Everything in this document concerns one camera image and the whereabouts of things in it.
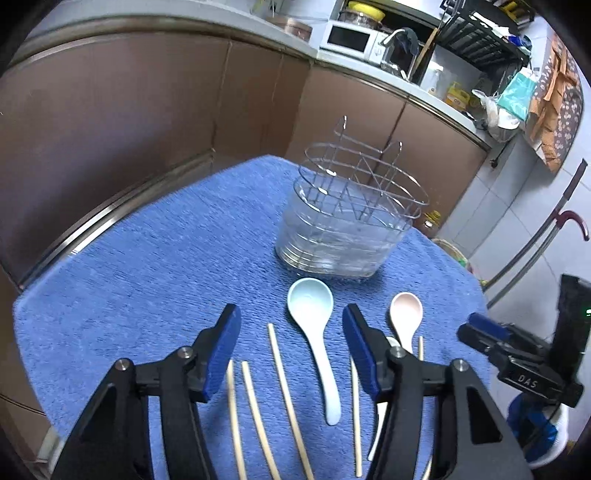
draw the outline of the wooden chopstick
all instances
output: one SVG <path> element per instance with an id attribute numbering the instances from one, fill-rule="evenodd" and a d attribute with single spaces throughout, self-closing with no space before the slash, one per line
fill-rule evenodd
<path id="1" fill-rule="evenodd" d="M 246 386 L 246 393 L 248 394 L 248 403 L 251 405 L 252 419 L 255 422 L 256 432 L 258 433 L 259 440 L 261 441 L 262 451 L 265 454 L 269 471 L 273 480 L 281 480 L 279 476 L 279 470 L 273 458 L 273 453 L 269 447 L 269 440 L 267 439 L 267 433 L 265 432 L 265 426 L 262 424 L 261 411 L 258 408 L 256 402 L 255 388 L 252 384 L 251 370 L 248 367 L 248 362 L 242 362 L 242 375 L 244 375 L 244 384 Z"/>
<path id="2" fill-rule="evenodd" d="M 279 375 L 279 383 L 281 385 L 281 391 L 283 392 L 283 399 L 285 400 L 285 407 L 287 409 L 287 416 L 290 419 L 291 429 L 294 433 L 295 445 L 300 453 L 301 463 L 304 467 L 304 472 L 308 480 L 314 480 L 314 473 L 308 460 L 308 454 L 306 453 L 306 447 L 304 447 L 304 439 L 301 436 L 300 426 L 297 423 L 296 411 L 294 405 L 291 402 L 290 389 L 287 386 L 287 379 L 285 377 L 285 371 L 283 369 L 283 361 L 281 360 L 281 354 L 279 353 L 279 344 L 277 343 L 277 337 L 275 336 L 275 327 L 272 323 L 267 324 L 269 329 L 269 339 L 271 340 L 271 350 L 273 351 L 273 358 L 275 359 L 275 367 L 277 368 L 277 375 Z"/>
<path id="3" fill-rule="evenodd" d="M 240 441 L 240 427 L 238 426 L 238 411 L 236 409 L 236 388 L 234 386 L 234 362 L 228 362 L 226 371 L 226 383 L 228 384 L 228 408 L 230 409 L 230 427 L 232 429 L 232 441 L 234 443 L 234 454 L 236 455 L 236 466 L 238 467 L 238 478 L 246 480 L 246 466 L 242 454 L 242 442 Z"/>
<path id="4" fill-rule="evenodd" d="M 424 346 L 424 339 L 423 336 L 419 336 L 418 338 L 418 359 L 423 362 L 425 360 L 425 346 Z M 433 455 L 429 457 L 429 461 L 427 462 L 427 466 L 425 467 L 425 471 L 423 472 L 423 476 L 421 480 L 427 480 L 429 475 L 431 475 L 431 463 L 433 461 Z"/>
<path id="5" fill-rule="evenodd" d="M 359 376 L 353 357 L 351 357 L 351 384 L 353 390 L 353 442 L 355 444 L 355 476 L 363 475 L 361 461 L 361 423 L 359 421 Z"/>
<path id="6" fill-rule="evenodd" d="M 423 336 L 420 335 L 418 337 L 418 359 L 422 362 L 425 360 L 425 345 L 424 345 Z"/>

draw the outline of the blue plastic bag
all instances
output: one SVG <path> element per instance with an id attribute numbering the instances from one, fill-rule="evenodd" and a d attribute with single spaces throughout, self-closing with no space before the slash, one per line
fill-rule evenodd
<path id="1" fill-rule="evenodd" d="M 536 74 L 530 69 L 522 68 L 507 85 L 496 104 L 525 122 L 536 83 Z"/>

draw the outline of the plastic bag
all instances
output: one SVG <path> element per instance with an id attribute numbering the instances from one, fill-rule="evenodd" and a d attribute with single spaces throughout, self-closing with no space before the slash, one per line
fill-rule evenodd
<path id="1" fill-rule="evenodd" d="M 522 68 L 501 94 L 497 104 L 525 122 L 536 83 L 537 75 L 530 69 Z"/>
<path id="2" fill-rule="evenodd" d="M 486 109 L 486 129 L 491 137 L 501 143 L 508 142 L 517 132 L 519 120 L 511 122 L 507 119 L 511 114 L 499 108 L 494 97 L 488 97 L 477 90 L 472 90 L 472 94 L 480 99 L 480 103 Z"/>

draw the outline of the clear plastic container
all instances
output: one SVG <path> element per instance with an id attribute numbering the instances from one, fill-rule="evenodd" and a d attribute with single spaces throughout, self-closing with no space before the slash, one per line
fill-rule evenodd
<path id="1" fill-rule="evenodd" d="M 307 196 L 316 192 L 302 183 L 294 183 L 275 244 L 277 255 L 298 270 L 337 277 L 370 277 L 411 226 L 396 212 L 395 216 L 385 209 L 364 213 L 346 202 L 338 206 L 336 199 L 329 196 L 320 210 L 307 201 Z M 356 188 L 358 193 L 375 196 L 369 188 Z M 363 215 L 374 215 L 375 222 L 360 221 Z"/>

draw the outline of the spoon bowl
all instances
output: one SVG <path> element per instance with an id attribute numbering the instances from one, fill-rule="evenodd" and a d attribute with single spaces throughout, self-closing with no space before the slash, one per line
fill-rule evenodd
<path id="1" fill-rule="evenodd" d="M 333 306 L 332 292 L 324 282 L 316 278 L 299 279 L 287 293 L 287 309 L 304 333 L 310 329 L 320 329 L 323 332 Z"/>
<path id="2" fill-rule="evenodd" d="M 400 345 L 407 352 L 413 352 L 413 336 L 423 319 L 423 304 L 418 297 L 403 291 L 392 299 L 390 322 L 400 339 Z"/>

